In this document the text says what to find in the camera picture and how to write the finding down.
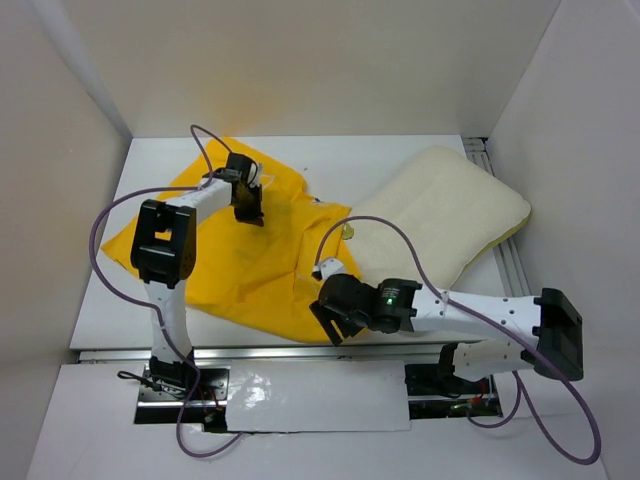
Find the beige cushion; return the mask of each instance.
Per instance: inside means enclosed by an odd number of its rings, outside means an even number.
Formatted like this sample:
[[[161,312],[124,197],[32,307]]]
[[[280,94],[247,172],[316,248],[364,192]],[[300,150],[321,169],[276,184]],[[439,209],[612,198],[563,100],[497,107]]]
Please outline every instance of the beige cushion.
[[[529,204],[455,150],[431,147],[414,158],[351,215],[376,215],[404,230],[432,282],[449,288],[465,267],[524,225]],[[403,240],[389,227],[352,222],[347,242],[363,280],[419,281]]]

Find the yellow pillow edge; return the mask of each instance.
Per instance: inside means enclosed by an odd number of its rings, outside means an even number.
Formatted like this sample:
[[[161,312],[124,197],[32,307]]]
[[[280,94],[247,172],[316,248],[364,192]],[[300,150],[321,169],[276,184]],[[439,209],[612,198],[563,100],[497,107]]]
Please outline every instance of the yellow pillow edge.
[[[498,238],[496,238],[492,242],[489,242],[482,250],[480,250],[480,252],[478,252],[476,254],[475,257],[473,257],[464,267],[462,267],[462,271],[456,276],[456,278],[453,280],[453,282],[451,282],[451,285],[453,285],[455,282],[458,281],[460,276],[467,270],[467,268],[469,268],[469,266],[471,266],[473,264],[473,262],[478,260],[482,255],[484,255],[485,253],[487,253],[489,250],[491,250],[492,248],[496,247],[497,245],[501,244],[507,238],[511,237],[518,230],[520,230],[522,227],[524,227],[527,224],[527,222],[529,221],[529,218],[531,218],[531,208],[529,208],[529,213],[527,214],[526,217],[524,217],[520,221],[520,223],[518,223],[515,227],[511,227],[509,230],[507,230],[505,233],[500,235]]]

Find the wall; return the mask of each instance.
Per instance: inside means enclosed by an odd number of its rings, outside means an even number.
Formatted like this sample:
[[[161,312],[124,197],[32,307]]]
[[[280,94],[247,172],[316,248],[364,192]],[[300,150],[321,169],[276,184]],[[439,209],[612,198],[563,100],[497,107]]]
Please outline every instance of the wall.
[[[631,4],[563,0],[489,141],[498,177],[533,206],[516,239],[532,289],[563,289],[584,316],[613,480],[640,470],[639,79]]]
[[[125,142],[21,0],[0,2],[0,465],[24,478],[87,284],[87,235]]]
[[[135,136],[486,136],[559,0],[62,3]]]

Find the yellow cloth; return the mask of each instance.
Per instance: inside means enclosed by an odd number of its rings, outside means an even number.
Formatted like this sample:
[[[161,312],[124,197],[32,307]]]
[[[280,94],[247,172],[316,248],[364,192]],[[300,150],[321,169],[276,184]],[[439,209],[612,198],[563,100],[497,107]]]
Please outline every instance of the yellow cloth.
[[[304,178],[277,160],[234,139],[229,147],[264,165],[264,227],[236,222],[225,208],[198,227],[196,267],[187,281],[187,303],[212,315],[299,342],[327,342],[309,311],[320,285],[311,277],[316,250],[331,225],[350,208],[320,203],[305,192]],[[227,151],[217,142],[206,147],[214,168],[226,163]],[[172,183],[196,185],[206,173],[202,155]],[[161,200],[177,193],[160,195]],[[131,266],[131,244],[137,218],[109,240],[103,251],[137,276]],[[355,262],[337,229],[323,258],[335,256],[357,274]]]

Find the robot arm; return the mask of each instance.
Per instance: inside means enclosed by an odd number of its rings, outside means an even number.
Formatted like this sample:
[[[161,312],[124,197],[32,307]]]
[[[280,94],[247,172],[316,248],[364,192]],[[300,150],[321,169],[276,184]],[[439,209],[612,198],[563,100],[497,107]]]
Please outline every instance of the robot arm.
[[[147,200],[140,207],[131,249],[131,263],[144,281],[149,302],[162,312],[168,336],[177,350],[193,360],[187,332],[185,288],[196,261],[197,226],[227,206],[236,220],[263,225],[261,211],[262,165],[240,154],[230,154],[225,168],[204,178],[197,190],[166,202]],[[170,232],[169,238],[159,233]],[[149,370],[154,381],[188,387],[193,370],[167,344],[155,312],[152,312],[153,347]]]
[[[540,375],[553,378],[502,332],[448,305],[449,300],[455,300],[518,335],[570,380],[583,377],[582,318],[559,290],[545,288],[540,297],[521,298],[441,290],[442,298],[438,298],[417,282],[387,279],[374,288],[344,271],[342,264],[331,258],[314,272],[316,278],[325,281],[310,308],[334,345],[364,328],[384,333],[468,333],[488,340],[445,345],[439,362],[443,375],[476,381],[494,373],[533,368]]]

